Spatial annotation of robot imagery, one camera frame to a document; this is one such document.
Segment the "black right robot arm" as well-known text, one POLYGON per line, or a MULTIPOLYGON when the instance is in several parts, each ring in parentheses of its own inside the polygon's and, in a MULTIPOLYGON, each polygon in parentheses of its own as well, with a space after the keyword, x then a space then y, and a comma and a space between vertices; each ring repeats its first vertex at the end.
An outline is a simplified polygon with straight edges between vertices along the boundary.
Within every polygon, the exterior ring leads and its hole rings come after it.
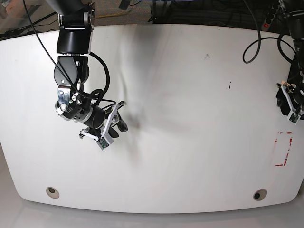
POLYGON ((79 137, 92 138, 101 150, 109 147, 121 132, 128 131, 118 110, 126 105, 108 100, 109 105, 101 108, 104 95, 110 85, 110 74, 105 62, 91 52, 94 30, 95 4, 82 0, 49 0, 48 4, 58 13, 59 54, 54 69, 54 80, 58 85, 56 112, 65 120, 74 120, 87 126, 79 137), (90 93, 84 91, 89 77, 88 58, 95 58, 104 68, 105 86, 90 93))

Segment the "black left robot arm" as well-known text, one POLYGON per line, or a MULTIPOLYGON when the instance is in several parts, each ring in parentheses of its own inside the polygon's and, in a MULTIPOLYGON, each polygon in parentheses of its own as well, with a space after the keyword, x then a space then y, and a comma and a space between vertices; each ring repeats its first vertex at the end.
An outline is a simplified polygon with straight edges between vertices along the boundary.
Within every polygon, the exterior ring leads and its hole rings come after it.
POLYGON ((294 44, 294 59, 289 62, 295 75, 277 84, 278 94, 281 95, 277 104, 288 121, 297 124, 304 119, 304 2, 280 0, 279 5, 294 44))

